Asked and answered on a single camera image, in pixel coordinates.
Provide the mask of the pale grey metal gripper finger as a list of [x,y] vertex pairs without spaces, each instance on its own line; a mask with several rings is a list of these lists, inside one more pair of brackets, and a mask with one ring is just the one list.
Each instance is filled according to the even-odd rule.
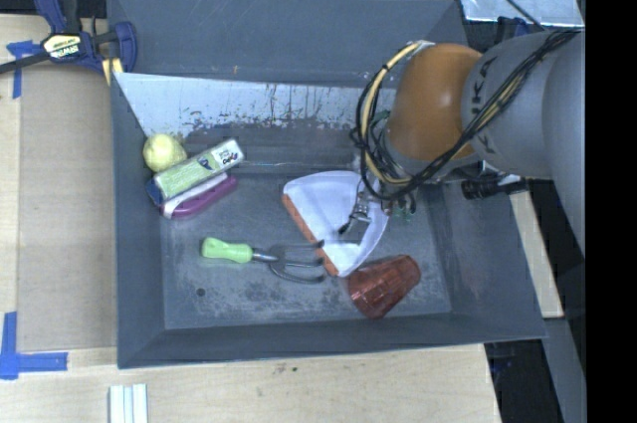
[[369,202],[361,200],[354,204],[347,221],[338,228],[338,232],[365,233],[370,223]]

